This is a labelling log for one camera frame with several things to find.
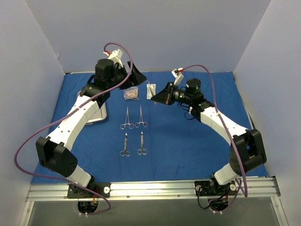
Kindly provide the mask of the steel hemostat forceps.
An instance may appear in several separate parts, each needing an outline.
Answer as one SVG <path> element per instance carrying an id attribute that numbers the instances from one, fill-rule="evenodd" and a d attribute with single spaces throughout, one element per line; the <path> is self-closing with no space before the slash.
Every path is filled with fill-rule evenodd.
<path id="1" fill-rule="evenodd" d="M 136 128 L 139 128 L 141 126 L 144 128 L 148 126 L 148 123 L 143 120 L 142 106 L 140 106 L 139 121 L 135 123 Z"/>
<path id="2" fill-rule="evenodd" d="M 130 122 L 128 106 L 127 106 L 125 122 L 120 125 L 120 129 L 124 130 L 124 129 L 126 129 L 126 127 L 129 127 L 130 129 L 134 128 L 134 124 Z"/>

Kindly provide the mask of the white paper packet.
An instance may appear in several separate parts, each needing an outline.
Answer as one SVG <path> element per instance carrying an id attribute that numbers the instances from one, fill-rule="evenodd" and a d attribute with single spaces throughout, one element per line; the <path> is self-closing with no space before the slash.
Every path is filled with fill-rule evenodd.
<path id="1" fill-rule="evenodd" d="M 156 84 L 153 84 L 153 83 L 146 84 L 146 87 L 147 87 L 146 98 L 147 98 L 147 100 L 151 100 L 151 98 L 156 95 Z"/>

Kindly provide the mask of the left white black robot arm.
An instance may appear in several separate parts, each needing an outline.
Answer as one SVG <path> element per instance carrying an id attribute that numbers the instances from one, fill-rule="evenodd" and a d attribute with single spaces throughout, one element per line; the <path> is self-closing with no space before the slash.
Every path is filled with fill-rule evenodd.
<path id="1" fill-rule="evenodd" d="M 95 73 L 79 92 L 68 117 L 60 122 L 47 137 L 39 137 L 36 150 L 40 165 L 78 185 L 83 197 L 94 194 L 93 177 L 79 165 L 71 153 L 72 146 L 91 116 L 96 113 L 116 88 L 127 89 L 146 81 L 146 77 L 135 67 L 132 60 L 127 72 L 121 63 L 112 59 L 100 59 Z"/>

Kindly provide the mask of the steel surgical scissors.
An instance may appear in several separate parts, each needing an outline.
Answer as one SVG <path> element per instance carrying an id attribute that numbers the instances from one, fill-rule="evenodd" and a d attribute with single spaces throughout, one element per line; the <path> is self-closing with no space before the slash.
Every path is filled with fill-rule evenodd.
<path id="1" fill-rule="evenodd" d="M 144 148 L 144 136 L 143 136 L 143 132 L 141 131 L 141 147 L 140 149 L 137 150 L 137 154 L 138 155 L 146 155 L 147 154 L 147 150 Z"/>
<path id="2" fill-rule="evenodd" d="M 123 151 L 120 152 L 121 157 L 129 157 L 130 156 L 130 151 L 127 150 L 127 133 L 125 133 L 125 140 L 124 140 L 124 149 Z"/>

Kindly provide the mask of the steel instrument tray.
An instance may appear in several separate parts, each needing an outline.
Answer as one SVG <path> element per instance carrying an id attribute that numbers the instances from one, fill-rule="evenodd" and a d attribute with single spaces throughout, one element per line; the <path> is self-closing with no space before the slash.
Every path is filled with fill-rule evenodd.
<path id="1" fill-rule="evenodd" d="M 96 123 L 102 123 L 106 121 L 107 118 L 107 110 L 106 110 L 106 104 L 104 103 L 101 108 L 99 108 L 86 122 L 86 125 L 93 125 Z"/>

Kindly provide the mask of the blue surgical drape cloth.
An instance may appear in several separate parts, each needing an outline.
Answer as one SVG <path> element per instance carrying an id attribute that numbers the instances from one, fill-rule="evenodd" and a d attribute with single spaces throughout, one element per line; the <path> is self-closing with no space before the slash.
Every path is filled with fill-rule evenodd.
<path id="1" fill-rule="evenodd" d="M 251 125 L 235 84 L 232 72 L 211 73 L 218 109 L 237 124 Z M 71 110 L 77 93 L 86 85 L 90 73 L 67 74 L 58 96 L 52 121 Z M 147 82 L 138 85 L 139 100 L 125 100 L 123 90 L 111 92 L 106 101 L 104 122 L 85 126 L 71 152 L 78 164 L 98 182 L 159 181 L 209 178 L 229 162 L 229 144 L 214 130 L 177 106 L 154 104 L 147 100 Z M 125 130 L 127 107 L 130 123 L 140 119 L 142 106 L 146 128 Z M 146 155 L 138 155 L 143 131 Z M 125 133 L 128 134 L 129 157 L 121 157 Z"/>

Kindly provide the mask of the purple printed packet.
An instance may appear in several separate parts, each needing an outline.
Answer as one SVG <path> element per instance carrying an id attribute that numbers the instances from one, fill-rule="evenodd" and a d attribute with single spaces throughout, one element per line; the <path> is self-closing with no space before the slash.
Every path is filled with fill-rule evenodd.
<path id="1" fill-rule="evenodd" d="M 124 99 L 125 100 L 134 100 L 134 101 L 139 100 L 138 91 L 139 91 L 139 89 L 137 86 L 125 89 L 123 92 Z"/>

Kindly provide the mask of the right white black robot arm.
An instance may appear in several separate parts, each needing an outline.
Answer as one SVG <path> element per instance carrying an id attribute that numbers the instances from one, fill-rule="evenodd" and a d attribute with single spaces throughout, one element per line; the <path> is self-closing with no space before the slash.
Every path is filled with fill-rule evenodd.
<path id="1" fill-rule="evenodd" d="M 189 114 L 212 128 L 229 144 L 229 163 L 215 172 L 209 182 L 210 191 L 220 194 L 225 190 L 226 184 L 264 165 L 267 157 L 260 131 L 240 126 L 222 114 L 204 97 L 200 88 L 201 82 L 198 79 L 189 79 L 185 89 L 169 82 L 161 92 L 152 96 L 151 100 L 165 105 L 175 102 L 187 105 Z"/>

